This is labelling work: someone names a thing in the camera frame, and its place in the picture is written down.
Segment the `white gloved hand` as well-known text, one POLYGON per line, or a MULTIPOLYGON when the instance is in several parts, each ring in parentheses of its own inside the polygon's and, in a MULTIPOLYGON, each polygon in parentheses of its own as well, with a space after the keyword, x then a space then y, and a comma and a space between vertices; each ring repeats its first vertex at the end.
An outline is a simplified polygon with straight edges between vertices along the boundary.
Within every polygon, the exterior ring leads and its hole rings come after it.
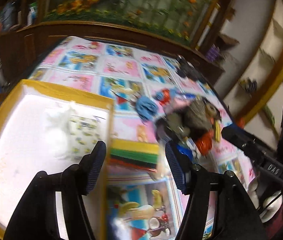
POLYGON ((266 179, 254 178, 248 185, 247 193, 259 213, 262 223, 266 223, 280 210, 283 197, 278 186, 266 179))

